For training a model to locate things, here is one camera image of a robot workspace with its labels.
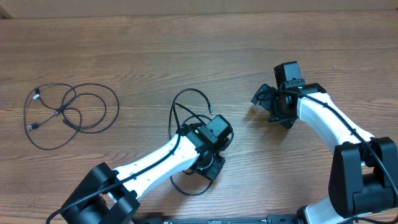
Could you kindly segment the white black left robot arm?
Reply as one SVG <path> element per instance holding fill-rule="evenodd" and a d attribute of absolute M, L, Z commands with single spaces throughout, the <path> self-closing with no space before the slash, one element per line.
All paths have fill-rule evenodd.
<path fill-rule="evenodd" d="M 141 199 L 174 174 L 192 170 L 214 181 L 233 129 L 215 118 L 210 123 L 184 124 L 160 149 L 125 166 L 111 169 L 102 162 L 87 173 L 60 209 L 67 223 L 130 223 Z"/>

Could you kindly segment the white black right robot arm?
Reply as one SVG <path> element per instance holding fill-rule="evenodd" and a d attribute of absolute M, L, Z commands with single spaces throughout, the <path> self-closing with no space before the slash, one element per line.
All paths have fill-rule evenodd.
<path fill-rule="evenodd" d="M 252 98 L 271 116 L 269 122 L 290 129 L 307 123 L 333 154 L 328 195 L 304 206 L 292 223 L 374 223 L 367 215 L 397 207 L 397 146 L 376 138 L 352 122 L 317 83 L 278 88 L 263 84 Z"/>

